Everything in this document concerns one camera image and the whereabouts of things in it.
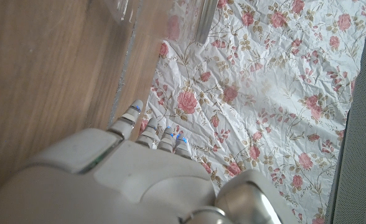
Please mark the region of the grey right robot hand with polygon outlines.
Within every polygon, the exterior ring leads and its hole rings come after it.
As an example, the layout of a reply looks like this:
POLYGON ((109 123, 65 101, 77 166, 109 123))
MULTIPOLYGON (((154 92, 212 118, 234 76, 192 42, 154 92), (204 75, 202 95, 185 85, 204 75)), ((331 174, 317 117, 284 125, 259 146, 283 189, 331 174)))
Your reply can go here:
POLYGON ((218 192, 187 138, 157 121, 130 141, 136 100, 106 131, 84 129, 32 157, 0 188, 0 223, 294 223, 278 191, 246 170, 218 192))

